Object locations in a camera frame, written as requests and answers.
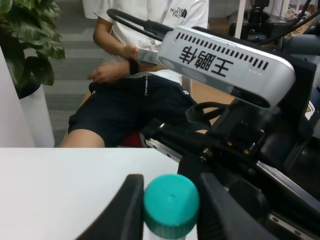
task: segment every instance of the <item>person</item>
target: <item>person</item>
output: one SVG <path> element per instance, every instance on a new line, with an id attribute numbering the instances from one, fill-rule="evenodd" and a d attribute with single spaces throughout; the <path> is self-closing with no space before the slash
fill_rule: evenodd
<path id="1" fill-rule="evenodd" d="M 139 49 L 156 52 L 161 42 L 114 21 L 108 9 L 172 28 L 208 26 L 209 0 L 98 0 L 93 40 L 106 51 L 107 63 L 88 77 L 92 94 L 70 117 L 61 147 L 117 147 L 152 119 L 194 131 L 208 127 L 187 121 L 185 112 L 196 102 L 181 86 L 181 75 L 136 61 Z"/>

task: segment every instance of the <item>the north face logo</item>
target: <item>the north face logo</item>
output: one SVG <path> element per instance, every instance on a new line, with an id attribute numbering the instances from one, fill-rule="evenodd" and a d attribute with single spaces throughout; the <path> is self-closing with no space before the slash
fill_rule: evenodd
<path id="1" fill-rule="evenodd" d="M 172 16 L 176 17 L 176 18 L 186 18 L 187 16 L 187 10 L 184 8 L 180 8 L 178 7 L 177 9 L 170 9 L 170 12 L 172 12 Z"/>

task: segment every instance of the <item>hand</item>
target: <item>hand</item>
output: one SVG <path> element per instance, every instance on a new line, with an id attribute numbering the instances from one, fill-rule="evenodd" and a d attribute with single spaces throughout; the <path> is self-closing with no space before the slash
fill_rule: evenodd
<path id="1" fill-rule="evenodd" d="M 128 61 L 105 63 L 97 67 L 88 76 L 89 80 L 95 83 L 112 83 L 130 75 L 130 65 Z"/>
<path id="2" fill-rule="evenodd" d="M 126 45 L 121 52 L 121 57 L 124 59 L 138 60 L 139 48 L 136 45 Z"/>

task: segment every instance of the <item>black watch strap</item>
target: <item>black watch strap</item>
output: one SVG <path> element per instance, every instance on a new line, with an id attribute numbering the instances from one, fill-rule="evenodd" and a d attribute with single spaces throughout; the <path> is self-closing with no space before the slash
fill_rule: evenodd
<path id="1" fill-rule="evenodd" d="M 139 73 L 139 63 L 133 59 L 129 59 L 128 62 L 130 63 L 130 75 Z"/>

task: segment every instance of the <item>gray carpet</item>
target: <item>gray carpet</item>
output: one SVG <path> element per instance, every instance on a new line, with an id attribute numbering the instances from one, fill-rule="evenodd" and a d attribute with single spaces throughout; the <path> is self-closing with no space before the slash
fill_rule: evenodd
<path id="1" fill-rule="evenodd" d="M 66 59 L 51 60 L 54 85 L 44 86 L 56 146 L 67 132 L 70 115 L 77 111 L 88 91 L 87 76 L 104 58 L 104 51 L 93 42 L 96 20 L 84 17 L 82 2 L 57 1 L 57 4 L 62 15 L 56 25 L 62 35 Z"/>

